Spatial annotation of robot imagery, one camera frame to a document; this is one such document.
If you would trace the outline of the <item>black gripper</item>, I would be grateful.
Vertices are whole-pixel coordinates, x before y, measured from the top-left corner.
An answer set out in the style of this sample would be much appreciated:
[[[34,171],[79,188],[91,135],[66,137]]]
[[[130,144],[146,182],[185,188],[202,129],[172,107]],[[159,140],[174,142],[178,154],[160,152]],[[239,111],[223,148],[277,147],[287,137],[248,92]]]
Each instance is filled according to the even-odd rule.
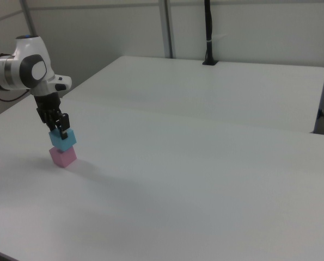
[[[52,131],[56,128],[62,140],[68,138],[67,130],[70,128],[69,116],[61,113],[60,97],[57,92],[45,96],[34,96],[37,112],[43,123]]]

